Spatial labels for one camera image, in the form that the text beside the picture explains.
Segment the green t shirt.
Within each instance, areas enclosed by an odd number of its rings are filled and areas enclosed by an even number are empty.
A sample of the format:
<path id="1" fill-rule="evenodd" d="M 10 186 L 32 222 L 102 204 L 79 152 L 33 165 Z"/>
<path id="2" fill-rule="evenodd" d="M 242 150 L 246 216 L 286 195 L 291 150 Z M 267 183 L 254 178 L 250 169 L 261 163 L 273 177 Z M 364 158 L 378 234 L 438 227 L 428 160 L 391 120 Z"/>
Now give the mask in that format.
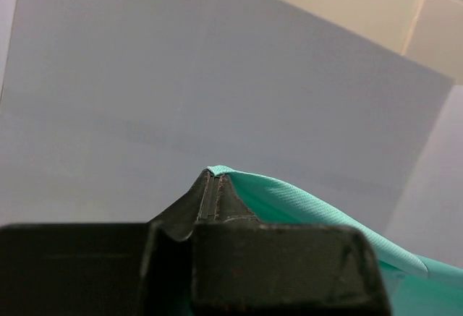
<path id="1" fill-rule="evenodd" d="M 292 184 L 269 176 L 211 166 L 227 176 L 238 197 L 256 216 L 271 223 L 351 226 L 372 245 L 394 315 L 461 315 L 462 269 L 413 254 Z"/>

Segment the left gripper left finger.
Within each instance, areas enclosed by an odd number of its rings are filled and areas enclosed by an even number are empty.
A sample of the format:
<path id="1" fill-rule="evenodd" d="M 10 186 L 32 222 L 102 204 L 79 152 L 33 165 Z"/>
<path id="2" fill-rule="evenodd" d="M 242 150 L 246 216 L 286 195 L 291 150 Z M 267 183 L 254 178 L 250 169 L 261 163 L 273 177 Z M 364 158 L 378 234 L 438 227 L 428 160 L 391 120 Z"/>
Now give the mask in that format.
<path id="1" fill-rule="evenodd" d="M 211 181 L 147 222 L 2 226 L 1 313 L 190 315 L 187 239 Z"/>

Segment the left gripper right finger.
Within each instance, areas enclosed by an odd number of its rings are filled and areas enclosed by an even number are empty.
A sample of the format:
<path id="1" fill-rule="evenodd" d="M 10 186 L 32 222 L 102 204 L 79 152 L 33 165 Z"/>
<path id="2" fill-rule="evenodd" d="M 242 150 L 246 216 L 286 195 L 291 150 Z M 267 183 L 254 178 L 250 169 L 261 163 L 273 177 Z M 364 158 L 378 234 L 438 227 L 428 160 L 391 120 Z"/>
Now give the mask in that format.
<path id="1" fill-rule="evenodd" d="M 268 223 L 212 176 L 190 237 L 196 315 L 390 315 L 372 247 L 352 227 Z"/>

